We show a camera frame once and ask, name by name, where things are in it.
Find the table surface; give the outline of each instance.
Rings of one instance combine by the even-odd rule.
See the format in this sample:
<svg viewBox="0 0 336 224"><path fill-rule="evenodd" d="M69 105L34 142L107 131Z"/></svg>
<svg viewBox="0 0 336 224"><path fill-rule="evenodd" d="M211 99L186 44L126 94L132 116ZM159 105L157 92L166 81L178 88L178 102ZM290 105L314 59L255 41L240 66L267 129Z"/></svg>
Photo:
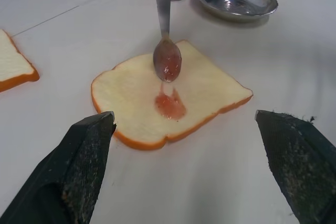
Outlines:
<svg viewBox="0 0 336 224"><path fill-rule="evenodd" d="M255 24L221 21L195 0L172 3L172 39L189 40L255 96L158 151L112 140L91 223L298 224L254 116L257 109L316 116L336 144L336 5L278 2ZM69 127L95 113L92 80L151 52L160 31L155 0L0 0L0 25L41 77L0 93L1 214Z"/></svg>

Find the silver dish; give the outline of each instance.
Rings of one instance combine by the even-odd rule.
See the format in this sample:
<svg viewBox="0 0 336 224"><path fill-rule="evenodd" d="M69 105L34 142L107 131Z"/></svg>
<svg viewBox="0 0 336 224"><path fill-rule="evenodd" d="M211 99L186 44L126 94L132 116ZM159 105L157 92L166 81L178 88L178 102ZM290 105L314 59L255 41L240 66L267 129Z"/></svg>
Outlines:
<svg viewBox="0 0 336 224"><path fill-rule="evenodd" d="M277 0L199 0L209 12L234 22L252 22L275 12Z"/></svg>

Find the spoon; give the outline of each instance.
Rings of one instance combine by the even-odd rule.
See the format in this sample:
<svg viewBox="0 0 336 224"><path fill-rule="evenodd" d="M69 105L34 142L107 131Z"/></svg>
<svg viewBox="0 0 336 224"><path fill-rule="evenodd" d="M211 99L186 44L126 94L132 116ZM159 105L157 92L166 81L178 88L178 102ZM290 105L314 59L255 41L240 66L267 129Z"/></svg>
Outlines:
<svg viewBox="0 0 336 224"><path fill-rule="evenodd" d="M171 82L178 77L182 64L181 52L169 38L170 1L156 0L162 39L153 53L155 73L166 82Z"/></svg>

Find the bread slice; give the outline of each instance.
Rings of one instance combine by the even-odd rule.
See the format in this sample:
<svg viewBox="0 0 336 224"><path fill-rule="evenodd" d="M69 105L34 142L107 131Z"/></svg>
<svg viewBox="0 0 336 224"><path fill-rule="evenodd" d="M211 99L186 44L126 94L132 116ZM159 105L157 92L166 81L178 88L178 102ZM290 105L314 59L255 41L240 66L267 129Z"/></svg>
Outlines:
<svg viewBox="0 0 336 224"><path fill-rule="evenodd" d="M27 81L37 81L38 72L0 29L0 92Z"/></svg>
<svg viewBox="0 0 336 224"><path fill-rule="evenodd" d="M248 102L253 93L221 71L188 41L177 43L182 55L179 77L164 83L155 75L152 54L120 63L97 76L91 84L93 105L98 111L114 111L114 135L129 147L140 150L161 148L167 141L180 140L219 113ZM177 91L185 115L168 119L159 113L155 98L160 89Z"/></svg>

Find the metal bowl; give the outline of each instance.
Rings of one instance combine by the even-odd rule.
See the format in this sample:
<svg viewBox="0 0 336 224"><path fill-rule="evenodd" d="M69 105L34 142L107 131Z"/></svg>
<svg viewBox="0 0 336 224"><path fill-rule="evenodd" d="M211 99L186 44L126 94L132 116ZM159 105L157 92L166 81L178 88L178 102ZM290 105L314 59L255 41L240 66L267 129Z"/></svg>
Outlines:
<svg viewBox="0 0 336 224"><path fill-rule="evenodd" d="M275 12L277 0L199 0L209 12L234 22L253 22Z"/></svg>

